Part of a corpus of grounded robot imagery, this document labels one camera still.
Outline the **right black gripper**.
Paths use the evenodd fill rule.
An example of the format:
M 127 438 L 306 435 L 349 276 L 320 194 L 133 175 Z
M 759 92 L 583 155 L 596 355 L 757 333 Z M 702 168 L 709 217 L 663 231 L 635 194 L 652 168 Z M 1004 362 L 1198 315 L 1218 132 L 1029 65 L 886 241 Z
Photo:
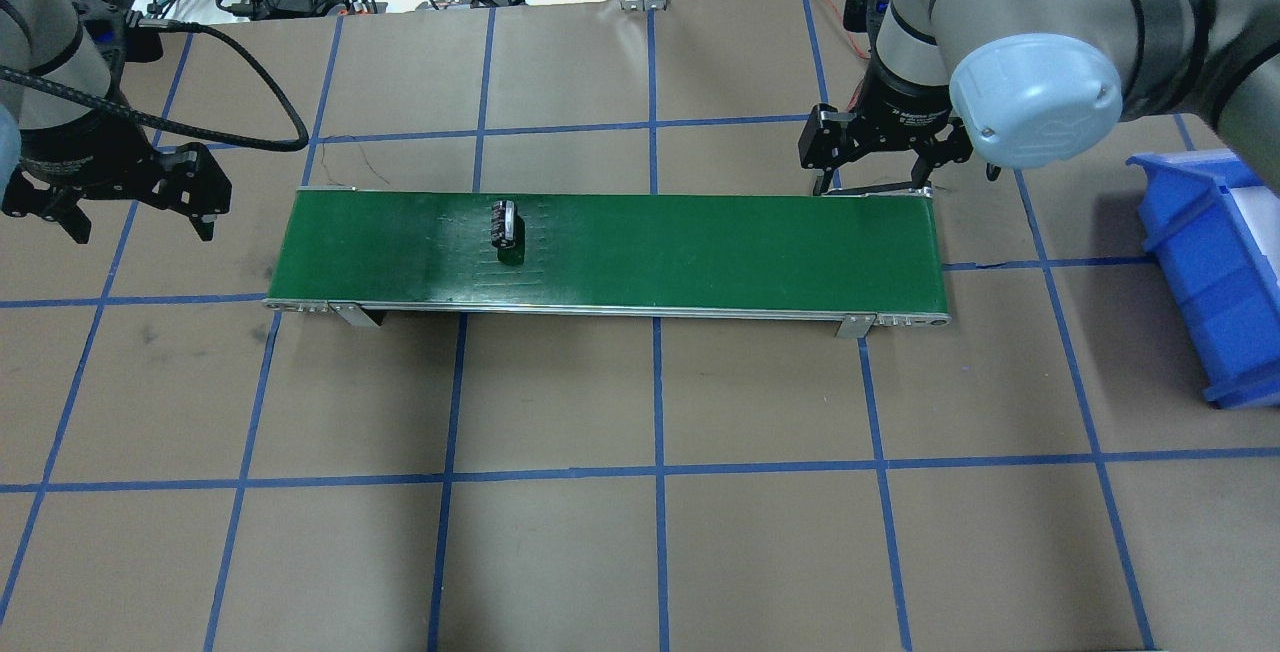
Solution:
M 913 151 L 911 191 L 922 191 L 942 165 L 966 163 L 974 146 L 955 113 L 948 87 L 906 81 L 870 59 L 858 99 L 846 111 L 817 104 L 797 140 L 800 167 L 814 170 L 814 197 L 828 195 L 837 168 L 869 154 Z

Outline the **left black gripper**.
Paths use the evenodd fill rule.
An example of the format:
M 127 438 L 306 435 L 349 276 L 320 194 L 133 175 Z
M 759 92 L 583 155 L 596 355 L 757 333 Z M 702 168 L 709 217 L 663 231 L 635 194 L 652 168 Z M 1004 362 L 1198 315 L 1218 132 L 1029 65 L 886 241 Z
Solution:
M 220 214 L 229 213 L 232 182 L 204 143 L 161 152 L 142 129 L 115 117 L 83 117 L 63 126 L 20 132 L 18 165 L 3 192 L 9 216 L 52 216 L 78 245 L 92 222 L 82 199 L 134 200 L 196 220 L 211 242 Z

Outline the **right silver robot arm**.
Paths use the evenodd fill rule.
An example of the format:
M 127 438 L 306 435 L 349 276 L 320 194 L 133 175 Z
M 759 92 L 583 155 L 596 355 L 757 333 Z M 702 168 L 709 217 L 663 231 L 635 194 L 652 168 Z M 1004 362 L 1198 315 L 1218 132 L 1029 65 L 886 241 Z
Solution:
M 948 163 L 989 178 L 1075 158 L 1115 126 L 1198 117 L 1277 188 L 1279 0 L 851 0 L 867 73 L 818 104 L 797 142 L 813 193 L 869 154 L 913 151 L 924 188 Z

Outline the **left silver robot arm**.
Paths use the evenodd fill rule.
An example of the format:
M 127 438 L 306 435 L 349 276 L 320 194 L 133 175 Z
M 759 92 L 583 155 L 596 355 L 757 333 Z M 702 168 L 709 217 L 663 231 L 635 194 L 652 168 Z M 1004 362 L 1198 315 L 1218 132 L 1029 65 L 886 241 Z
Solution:
M 105 56 L 77 0 L 3 0 L 3 68 L 125 105 L 123 54 Z M 184 216 L 202 241 L 230 206 L 232 184 L 202 143 L 164 154 L 145 124 L 12 81 L 3 82 L 3 213 L 90 240 L 84 200 L 133 200 Z

